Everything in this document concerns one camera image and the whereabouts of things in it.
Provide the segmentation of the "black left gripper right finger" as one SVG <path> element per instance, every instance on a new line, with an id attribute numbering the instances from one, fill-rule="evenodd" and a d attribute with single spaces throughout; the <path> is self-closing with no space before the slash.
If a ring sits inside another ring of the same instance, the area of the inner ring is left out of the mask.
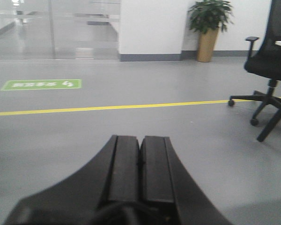
<path id="1" fill-rule="evenodd" d="M 177 156 L 170 138 L 146 136 L 141 145 L 142 198 L 154 203 L 173 225 L 229 225 Z"/>

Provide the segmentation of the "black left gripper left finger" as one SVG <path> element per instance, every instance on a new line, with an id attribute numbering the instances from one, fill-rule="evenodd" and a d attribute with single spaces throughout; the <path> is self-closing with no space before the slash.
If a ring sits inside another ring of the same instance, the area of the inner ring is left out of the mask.
<path id="1" fill-rule="evenodd" d="M 109 201 L 138 201 L 138 150 L 134 136 L 113 135 L 80 170 L 21 199 L 6 225 L 85 225 Z"/>

